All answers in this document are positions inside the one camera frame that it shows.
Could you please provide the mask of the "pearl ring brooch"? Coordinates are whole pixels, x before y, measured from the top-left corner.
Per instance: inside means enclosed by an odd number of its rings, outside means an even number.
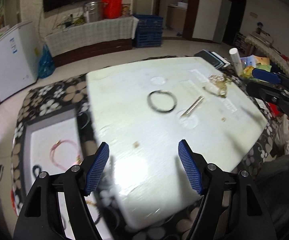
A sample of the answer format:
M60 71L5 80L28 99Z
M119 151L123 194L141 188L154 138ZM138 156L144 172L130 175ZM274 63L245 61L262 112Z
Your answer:
M211 74L209 75L208 80L210 82L217 83L217 82L225 82L226 78L224 77L224 75Z

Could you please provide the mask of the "pearl gold hair clip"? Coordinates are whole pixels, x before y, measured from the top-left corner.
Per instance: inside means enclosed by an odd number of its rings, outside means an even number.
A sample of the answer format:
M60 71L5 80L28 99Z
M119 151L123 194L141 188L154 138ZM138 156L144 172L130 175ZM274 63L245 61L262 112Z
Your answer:
M191 106L184 111L184 113L180 116L181 118L190 116L193 111L203 102L204 97L199 96L194 103L191 104Z

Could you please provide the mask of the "colourful snack packets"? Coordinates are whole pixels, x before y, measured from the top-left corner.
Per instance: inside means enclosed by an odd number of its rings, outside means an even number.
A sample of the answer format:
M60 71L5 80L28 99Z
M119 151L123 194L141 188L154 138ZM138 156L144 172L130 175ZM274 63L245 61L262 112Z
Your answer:
M242 57L241 63L243 67L243 77L247 79L253 78L252 71L254 69L261 69L270 72L272 68L268 57L251 55L248 57Z

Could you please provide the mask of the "white plastic tube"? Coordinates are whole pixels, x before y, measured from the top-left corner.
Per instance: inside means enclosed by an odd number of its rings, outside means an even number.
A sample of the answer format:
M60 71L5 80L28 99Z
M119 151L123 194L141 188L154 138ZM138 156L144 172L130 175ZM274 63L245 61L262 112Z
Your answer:
M231 62L236 70L236 74L238 76L242 76L243 75L243 67L242 67L242 62L240 59L240 54L238 52L237 48L231 48L229 50L229 55L231 57Z

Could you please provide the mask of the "stack of dark tablets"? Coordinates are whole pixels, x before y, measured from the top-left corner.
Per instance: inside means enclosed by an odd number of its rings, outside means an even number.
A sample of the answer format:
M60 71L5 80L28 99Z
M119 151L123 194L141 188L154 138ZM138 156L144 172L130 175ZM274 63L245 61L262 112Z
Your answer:
M214 51L201 50L197 52L194 55L194 57L201 57L202 59L207 61L209 64L214 66L216 69L226 68L230 66L230 62L228 60L221 57Z

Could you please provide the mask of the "grey tray white lining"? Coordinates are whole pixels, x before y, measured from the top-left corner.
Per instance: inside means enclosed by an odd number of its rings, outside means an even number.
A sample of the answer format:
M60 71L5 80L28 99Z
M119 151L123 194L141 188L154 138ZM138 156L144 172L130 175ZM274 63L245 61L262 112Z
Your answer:
M96 153L80 153L74 111L60 114L58 122L29 127L25 163L40 161L42 172L30 183L18 216L14 239L111 239L104 221L95 224L99 212L93 195L85 192L85 159Z

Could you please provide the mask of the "floral black tablecloth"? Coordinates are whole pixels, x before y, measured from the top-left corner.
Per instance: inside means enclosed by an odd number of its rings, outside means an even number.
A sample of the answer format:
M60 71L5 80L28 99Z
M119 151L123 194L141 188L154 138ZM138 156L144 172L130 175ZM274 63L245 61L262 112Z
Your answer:
M18 115L12 152L14 180L12 201L13 208L17 213L21 212L27 196L26 191L30 186L30 183L25 183L25 178L37 178L43 167L40 161L35 161L33 165L25 163L25 158L29 156L28 150L25 149L29 127L43 122L50 125L52 121L59 121L60 114L74 111L80 143L79 152L85 154L94 152L91 146L96 140L86 88L86 75L82 74L32 89L23 101ZM267 119L266 127L253 148L238 165L239 167L251 168L255 173L260 171L264 158L273 152L273 140L280 139L279 133L284 131L284 119L273 113L268 104L260 111ZM98 224L103 220L109 226L114 239L180 239L186 235L181 226L183 223L190 223L190 216L198 209L198 203L194 203L156 224L133 231L122 218L121 212L116 206L115 198L105 194L108 192L107 188L108 184L102 181L95 192L96 209L99 214L94 223Z

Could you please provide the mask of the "blue plastic bag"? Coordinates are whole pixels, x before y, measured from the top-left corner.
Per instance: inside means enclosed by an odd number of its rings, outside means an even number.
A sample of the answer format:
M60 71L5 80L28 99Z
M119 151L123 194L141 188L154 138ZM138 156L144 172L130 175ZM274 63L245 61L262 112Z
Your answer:
M53 74L55 71L55 64L47 44L43 45L42 56L39 60L38 78L44 79Z

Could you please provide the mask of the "blue plastic crates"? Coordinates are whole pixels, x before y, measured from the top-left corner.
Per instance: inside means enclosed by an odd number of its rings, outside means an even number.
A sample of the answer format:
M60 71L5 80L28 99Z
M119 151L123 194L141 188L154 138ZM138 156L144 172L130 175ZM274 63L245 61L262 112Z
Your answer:
M164 18L155 15L134 14L133 16L138 19L133 46L135 48L160 47Z

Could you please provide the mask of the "cabinet with white cloth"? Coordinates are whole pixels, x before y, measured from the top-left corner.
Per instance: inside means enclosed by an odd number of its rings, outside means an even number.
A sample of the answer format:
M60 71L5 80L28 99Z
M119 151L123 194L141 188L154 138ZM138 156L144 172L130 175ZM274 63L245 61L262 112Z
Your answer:
M132 49L139 20L121 17L54 31L45 37L56 67Z

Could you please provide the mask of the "white chest freezer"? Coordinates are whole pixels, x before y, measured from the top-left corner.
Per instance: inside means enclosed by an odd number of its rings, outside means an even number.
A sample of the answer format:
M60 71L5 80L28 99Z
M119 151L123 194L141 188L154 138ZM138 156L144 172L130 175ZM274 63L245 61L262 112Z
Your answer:
M36 83L40 56L32 21L14 25L0 38L0 102Z

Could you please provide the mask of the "steel stock pot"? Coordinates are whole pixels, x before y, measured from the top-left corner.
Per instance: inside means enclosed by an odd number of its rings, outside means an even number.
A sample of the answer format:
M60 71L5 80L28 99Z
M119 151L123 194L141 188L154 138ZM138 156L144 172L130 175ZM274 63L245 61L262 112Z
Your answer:
M101 1L87 2L83 5L83 15L86 23L101 21L104 5Z

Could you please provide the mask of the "red plastic bag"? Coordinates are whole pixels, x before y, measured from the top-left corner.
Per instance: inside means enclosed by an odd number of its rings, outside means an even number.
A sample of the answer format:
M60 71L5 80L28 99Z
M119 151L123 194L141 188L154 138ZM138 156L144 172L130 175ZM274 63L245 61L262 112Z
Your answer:
M105 19L115 19L122 15L122 0L101 0Z

